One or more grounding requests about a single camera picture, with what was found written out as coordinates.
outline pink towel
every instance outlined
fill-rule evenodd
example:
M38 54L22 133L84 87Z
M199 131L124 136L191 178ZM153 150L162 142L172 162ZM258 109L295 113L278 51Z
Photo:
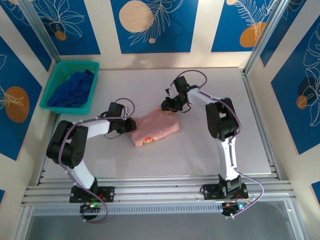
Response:
M136 147L164 138L180 129L179 120L173 112L157 107L149 114L135 119L136 130L131 138Z

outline teal plastic basket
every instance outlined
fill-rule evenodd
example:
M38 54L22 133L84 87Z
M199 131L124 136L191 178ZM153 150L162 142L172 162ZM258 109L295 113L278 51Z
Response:
M49 109L56 114L79 114L86 115L90 112L92 98L94 96L97 79L98 79L98 71L99 71L99 63L94 61L61 61L55 66L55 69L52 73L52 76L44 90L43 96L40 101L40 107L42 109ZM54 94L56 89L65 83L71 76L71 74L75 72L84 72L85 70L89 70L94 73L94 79L92 82L91 90L89 93L88 100L81 107L51 107L48 106L48 100Z

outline white leaf line drawing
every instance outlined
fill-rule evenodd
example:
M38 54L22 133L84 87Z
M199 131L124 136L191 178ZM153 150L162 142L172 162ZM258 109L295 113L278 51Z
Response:
M282 17L287 20L288 19L288 14L289 12L296 12L298 11L301 6L302 6L302 3L304 2L304 0L290 0L282 14Z
M139 0L152 12L153 21L148 29L140 32L131 32L131 36L128 38L132 39L130 46L141 40L144 43L148 40L155 41L162 32L165 32L166 25L170 27L171 24L169 14L179 9L184 2L184 0L179 0L179 3L173 8L173 3L176 1L178 0L145 0L145 2Z
M16 19L30 26L18 5L9 0L1 1L7 2L5 6ZM82 31L77 24L82 23L85 16L69 10L69 0L53 0L53 2L52 0L34 0L31 4L50 35L56 36L61 41L67 39L66 33L82 37Z
M261 8L258 9L255 0L234 0L232 5L237 7L238 13L247 23L247 26L254 29L254 38L257 40L261 34L261 23L270 15L278 0L266 0Z
M1 54L0 55L0 70L6 63L7 56ZM11 104L17 104L23 106L24 104L21 102L24 97L13 97L10 94L6 93L6 91L0 85L0 110L3 109L6 105L10 106Z
M306 67L305 75L308 86L299 96L297 106L300 109L310 107L310 126L320 124L320 71L317 68L320 63L320 24L311 35L307 50L304 54L303 65Z

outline white table surface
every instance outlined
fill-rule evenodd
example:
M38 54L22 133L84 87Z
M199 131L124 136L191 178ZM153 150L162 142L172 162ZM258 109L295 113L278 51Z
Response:
M62 114L60 120L78 122L108 110L118 98L135 103L134 117L142 117L159 106L167 96L165 89L184 69L101 70L88 115ZM244 174L270 174L270 167L238 68L203 68L208 83L203 90L215 97L231 98L243 130L235 149L238 169ZM190 85L204 82L196 72L184 74ZM119 103L129 107L126 101ZM135 147L130 134L116 139L103 135L86 143L84 162L98 178L207 176L219 173L216 140L209 134L205 108L193 105L188 113L177 113L180 131L141 147ZM49 160L46 179L66 178L64 171Z

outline blue towel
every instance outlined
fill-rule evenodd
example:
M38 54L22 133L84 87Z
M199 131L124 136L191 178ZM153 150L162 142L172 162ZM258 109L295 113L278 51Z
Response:
M76 71L60 85L48 100L49 107L80 108L88 100L95 74L89 70Z

